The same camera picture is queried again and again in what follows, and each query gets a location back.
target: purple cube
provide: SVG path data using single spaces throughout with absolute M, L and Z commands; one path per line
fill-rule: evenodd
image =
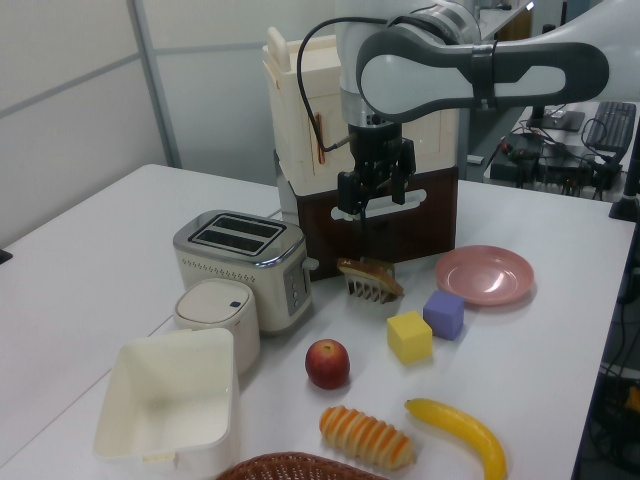
M 464 321 L 464 299 L 436 290 L 422 309 L 422 318 L 431 327 L 433 335 L 455 340 Z

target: red apple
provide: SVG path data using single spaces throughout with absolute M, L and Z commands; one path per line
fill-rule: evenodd
M 314 385 L 331 390 L 341 387 L 349 378 L 349 354 L 332 339 L 318 340 L 307 350 L 304 366 Z

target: toaster lever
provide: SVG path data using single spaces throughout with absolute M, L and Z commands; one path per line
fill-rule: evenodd
M 302 269 L 303 270 L 315 270 L 316 268 L 318 268 L 320 266 L 320 262 L 317 261 L 315 258 L 305 258 L 302 262 Z

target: foam cube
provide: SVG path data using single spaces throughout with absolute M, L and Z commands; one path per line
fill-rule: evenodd
M 418 312 L 387 318 L 387 343 L 403 365 L 431 356 L 431 327 Z
M 464 323 L 464 299 L 436 290 L 422 309 L 422 318 L 436 337 L 455 340 Z

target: pink plate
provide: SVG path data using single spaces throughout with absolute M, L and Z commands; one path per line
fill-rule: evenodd
M 501 305 L 533 286 L 533 268 L 509 250 L 487 245 L 456 248 L 436 264 L 438 288 L 475 305 Z

